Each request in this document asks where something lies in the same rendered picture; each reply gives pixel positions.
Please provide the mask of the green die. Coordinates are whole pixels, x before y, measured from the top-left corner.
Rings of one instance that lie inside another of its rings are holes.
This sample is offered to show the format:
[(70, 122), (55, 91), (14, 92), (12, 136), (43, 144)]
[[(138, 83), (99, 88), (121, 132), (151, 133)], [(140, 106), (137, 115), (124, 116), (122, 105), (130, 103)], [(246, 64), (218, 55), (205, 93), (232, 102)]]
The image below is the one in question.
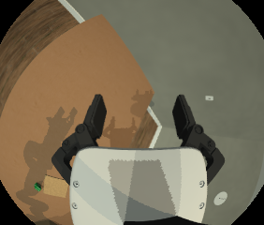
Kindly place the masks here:
[(38, 183), (35, 183), (35, 189), (37, 191), (40, 191), (41, 190), (41, 186)]

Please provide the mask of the tan flat mat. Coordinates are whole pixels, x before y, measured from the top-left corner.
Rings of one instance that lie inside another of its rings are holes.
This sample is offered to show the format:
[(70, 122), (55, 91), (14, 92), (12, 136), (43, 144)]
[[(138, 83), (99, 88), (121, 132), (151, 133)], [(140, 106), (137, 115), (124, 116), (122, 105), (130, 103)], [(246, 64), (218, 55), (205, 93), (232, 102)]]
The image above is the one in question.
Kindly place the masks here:
[(68, 183), (66, 180), (45, 174), (43, 193), (57, 197), (66, 197)]

